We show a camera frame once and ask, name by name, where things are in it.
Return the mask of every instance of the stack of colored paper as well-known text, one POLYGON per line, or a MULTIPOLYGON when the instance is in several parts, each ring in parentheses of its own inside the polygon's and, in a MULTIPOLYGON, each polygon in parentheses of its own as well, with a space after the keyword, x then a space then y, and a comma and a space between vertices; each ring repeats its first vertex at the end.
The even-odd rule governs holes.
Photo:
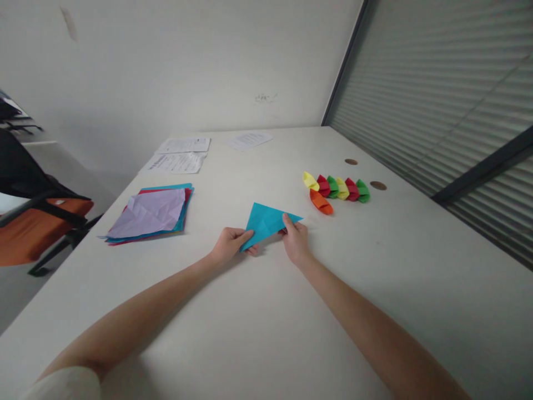
POLYGON ((106 236, 101 236, 110 246, 181 232, 192 184, 144 188, 131 196, 106 236))

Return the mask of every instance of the blue origami paper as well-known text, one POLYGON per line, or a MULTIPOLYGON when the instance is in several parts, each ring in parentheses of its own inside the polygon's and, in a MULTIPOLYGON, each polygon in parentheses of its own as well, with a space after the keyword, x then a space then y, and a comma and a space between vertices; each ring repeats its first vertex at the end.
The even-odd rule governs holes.
POLYGON ((176 223, 174 229, 172 229, 171 231, 157 231, 157 232, 154 232, 154 233, 147 233, 147 234, 140 235, 140 236, 126 237, 126 238, 118 238, 118 239, 108 238, 105 242, 106 243, 122 243, 122 242, 134 241, 134 240, 138 240, 138 239, 144 239, 144 238, 147 238, 147 237, 150 237, 150 236, 158 236, 158 235, 165 234, 165 233, 173 233, 173 232, 182 231, 183 230, 183 224, 185 222, 185 214, 187 213, 187 208, 189 207, 189 203, 190 203, 190 198, 193 196, 193 193, 194 193, 193 185, 190 184, 190 183, 184 183, 184 184, 179 184, 179 185, 160 186, 160 187, 142 188, 141 189, 141 191, 144 191, 144 190, 163 190, 163 189, 182 189, 182 188, 189 188, 190 189, 190 196, 189 196, 188 201, 182 207, 182 212, 179 215, 178 222, 176 223))
MULTIPOLYGON (((250 218, 248 218, 248 224, 246 225, 246 230, 253 229, 254 235, 240 247, 240 251, 245 251, 247 248, 285 228, 283 213, 283 211, 278 209, 254 203, 252 212, 250 212, 250 218)), ((293 223, 303 219, 294 214, 288 215, 293 223)))
POLYGON ((158 186, 154 188, 142 188, 141 190, 164 190, 164 189, 185 189, 189 188, 191 189, 193 187, 192 183, 182 183, 179 185, 169 185, 169 186, 158 186))

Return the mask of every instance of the origami paper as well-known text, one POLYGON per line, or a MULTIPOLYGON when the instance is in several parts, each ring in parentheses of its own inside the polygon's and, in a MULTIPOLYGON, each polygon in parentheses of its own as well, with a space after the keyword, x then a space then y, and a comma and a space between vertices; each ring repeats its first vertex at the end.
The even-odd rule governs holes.
POLYGON ((358 180, 356 182, 357 189, 359 190, 359 198, 358 200, 361 203, 366 203, 368 200, 370 200, 370 192, 368 191, 368 187, 366 187, 365 183, 362 180, 358 180))
MULTIPOLYGON (((142 189, 139 194, 142 194, 142 193, 149 193, 149 192, 159 192, 161 190, 168 190, 168 188, 174 188, 174 187, 182 187, 182 186, 192 186, 190 185, 190 183, 187 183, 186 185, 174 185, 174 186, 171 186, 171 187, 165 187, 165 189, 142 189)), ((175 225, 174 229, 172 229, 171 231, 158 231, 158 232, 154 232, 154 233, 149 233, 149 234, 144 234, 144 235, 140 235, 140 236, 134 236, 134 237, 126 237, 126 238, 117 238, 117 239, 113 239, 113 238, 108 238, 105 242, 106 243, 109 243, 110 246, 117 246, 119 244, 125 244, 125 243, 129 243, 129 242, 135 242, 135 241, 138 241, 138 240, 142 240, 142 239, 146 239, 148 237, 152 237, 152 236, 159 236, 159 235, 162 235, 162 234, 172 234, 172 233, 178 233, 178 232, 181 232, 183 231, 183 229, 185 228, 185 218, 187 216, 187 208, 189 207, 189 200, 190 200, 190 196, 193 194, 194 192, 194 188, 186 188, 185 189, 185 204, 182 208, 182 212, 179 216, 179 220, 177 222, 177 224, 175 225)))
POLYGON ((320 189, 320 185, 317 181, 315 181, 315 178, 313 178, 313 176, 306 171, 304 171, 304 183, 309 189, 313 189, 315 191, 320 189))
POLYGON ((185 188, 189 188, 189 189, 192 189, 193 188, 193 184, 192 183, 182 183, 182 184, 178 184, 178 185, 169 185, 169 186, 157 186, 157 187, 153 187, 153 188, 142 188, 141 189, 141 192, 142 191, 160 191, 160 190, 165 190, 165 189, 185 189, 185 188))
POLYGON ((347 178, 344 181, 344 183, 346 183, 346 187, 348 188, 348 192, 350 192, 350 194, 348 195, 347 200, 356 201, 357 198, 359 197, 359 190, 357 189, 356 184, 350 178, 347 178))
POLYGON ((318 185, 320 186, 320 189, 318 189, 318 192, 323 197, 327 197, 329 195, 329 192, 331 192, 328 180, 324 178, 322 175, 318 175, 318 179, 316 181, 318 182, 318 185))
POLYGON ((184 202, 185 189, 131 196, 107 236, 123 238, 172 229, 179 220, 184 202))
POLYGON ((324 197, 320 195, 319 192, 315 192, 313 189, 309 189, 309 197, 311 198, 311 201, 318 209, 318 211, 326 215, 333 214, 333 207, 324 197))
POLYGON ((335 181, 335 178, 332 177, 331 175, 328 176, 328 183, 329 183, 329 188, 330 188, 328 198, 337 197, 337 194, 339 194, 339 187, 337 186, 337 182, 335 181))
POLYGON ((348 196, 350 195, 350 192, 348 191, 348 188, 346 187, 346 183, 344 181, 337 177, 336 179, 337 186, 339 187, 339 193, 337 193, 337 197, 341 200, 346 200, 348 196))
MULTIPOLYGON (((303 219, 293 214, 288 215, 293 223, 303 219)), ((259 243, 283 228, 285 228, 283 211, 254 203, 252 212, 250 212, 250 217, 248 218, 248 224, 246 225, 246 230, 253 229, 254 235, 240 247, 240 251, 245 251, 247 248, 259 243)))

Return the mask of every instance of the right hand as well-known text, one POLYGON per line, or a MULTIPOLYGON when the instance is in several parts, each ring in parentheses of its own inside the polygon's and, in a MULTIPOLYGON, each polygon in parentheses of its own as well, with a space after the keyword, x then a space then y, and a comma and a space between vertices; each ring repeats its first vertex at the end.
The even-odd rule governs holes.
POLYGON ((307 227, 299 222, 293 224, 286 213, 283 214, 283 223, 285 229, 278 233, 283 236, 283 243, 289 260, 300 268, 304 263, 313 259, 313 254, 307 243, 307 227))

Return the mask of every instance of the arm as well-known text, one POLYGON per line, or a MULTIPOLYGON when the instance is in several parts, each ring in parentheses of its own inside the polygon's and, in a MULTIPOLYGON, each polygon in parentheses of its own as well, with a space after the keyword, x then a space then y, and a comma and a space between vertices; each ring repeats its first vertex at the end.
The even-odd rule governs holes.
MULTIPOLYGON (((253 231, 224 228, 213 250, 200 261, 156 283, 110 311, 63 350, 37 381, 63 368, 82 366, 100 381, 142 344, 181 301, 224 266, 253 231)), ((247 250, 257 254, 257 245, 247 250)))
POLYGON ((451 375, 412 336, 314 258, 307 228, 283 215, 285 250, 374 371, 398 398, 468 399, 451 375))

